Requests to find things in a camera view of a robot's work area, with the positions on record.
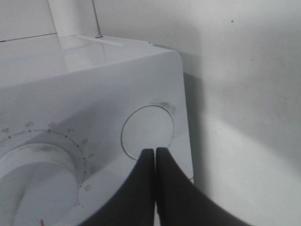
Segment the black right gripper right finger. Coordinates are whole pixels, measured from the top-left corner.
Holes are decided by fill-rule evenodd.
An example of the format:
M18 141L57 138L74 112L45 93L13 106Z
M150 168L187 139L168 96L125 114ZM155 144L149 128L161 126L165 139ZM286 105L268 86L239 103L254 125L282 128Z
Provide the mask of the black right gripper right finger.
M156 202L162 226L247 226L186 177L168 148L156 149Z

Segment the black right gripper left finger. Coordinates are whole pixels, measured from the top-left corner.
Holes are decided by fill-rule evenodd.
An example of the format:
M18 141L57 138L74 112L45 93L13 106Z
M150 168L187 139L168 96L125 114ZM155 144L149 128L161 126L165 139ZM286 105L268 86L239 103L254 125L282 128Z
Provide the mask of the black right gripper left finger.
M154 150L144 149L120 189L82 226L154 225Z

